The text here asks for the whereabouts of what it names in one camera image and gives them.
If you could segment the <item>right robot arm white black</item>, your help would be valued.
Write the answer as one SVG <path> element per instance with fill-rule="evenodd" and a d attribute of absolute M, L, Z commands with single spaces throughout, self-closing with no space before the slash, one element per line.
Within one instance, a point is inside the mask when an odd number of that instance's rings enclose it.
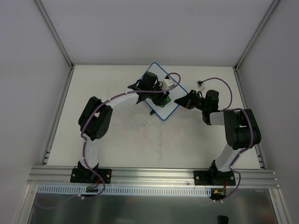
<path fill-rule="evenodd" d="M 194 171 L 196 186 L 235 186 L 233 165 L 241 155 L 261 141 L 261 132 L 251 109 L 218 109 L 219 92 L 208 90 L 205 97 L 192 90 L 175 103 L 202 111 L 202 119 L 209 126 L 223 126 L 226 145 L 220 156 L 213 160 L 207 171 Z"/>

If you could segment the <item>blue framed whiteboard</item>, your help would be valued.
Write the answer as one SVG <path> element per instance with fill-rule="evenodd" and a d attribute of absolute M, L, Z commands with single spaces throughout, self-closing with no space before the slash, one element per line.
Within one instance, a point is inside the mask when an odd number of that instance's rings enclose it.
<path fill-rule="evenodd" d="M 146 72 L 151 72 L 157 75 L 157 83 L 158 81 L 162 82 L 163 79 L 168 75 L 168 72 L 162 68 L 156 62 L 153 62 L 146 70 Z M 181 98 L 187 95 L 187 90 L 179 84 L 175 89 L 170 91 L 169 98 L 170 102 L 164 107 L 156 106 L 151 99 L 146 99 L 145 103 L 155 111 L 155 114 L 163 121 L 166 121 L 174 111 L 179 107 L 177 103 L 174 102 L 177 98 Z"/>

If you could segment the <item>green bone-shaped eraser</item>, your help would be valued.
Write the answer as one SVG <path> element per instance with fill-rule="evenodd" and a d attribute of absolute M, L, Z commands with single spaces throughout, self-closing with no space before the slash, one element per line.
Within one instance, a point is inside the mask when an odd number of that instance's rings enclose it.
<path fill-rule="evenodd" d="M 166 97 L 163 97 L 162 98 L 162 101 L 161 101 L 161 104 L 160 104 L 160 107 L 165 107 L 168 103 L 171 102 L 171 99 L 169 96 L 166 96 Z"/>

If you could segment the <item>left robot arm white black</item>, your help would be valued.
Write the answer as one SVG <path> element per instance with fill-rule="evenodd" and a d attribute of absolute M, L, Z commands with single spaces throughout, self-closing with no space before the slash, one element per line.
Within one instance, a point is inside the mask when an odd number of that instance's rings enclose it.
<path fill-rule="evenodd" d="M 154 105 L 164 107 L 171 99 L 170 90 L 176 87 L 175 82 L 166 76 L 162 81 L 156 74 L 146 72 L 141 79 L 129 85 L 124 93 L 107 100 L 91 97 L 79 120 L 81 138 L 84 140 L 82 157 L 72 170 L 72 183 L 107 183 L 102 180 L 103 173 L 99 171 L 99 150 L 95 140 L 99 140 L 107 133 L 113 110 L 129 103 L 138 104 L 150 99 Z"/>

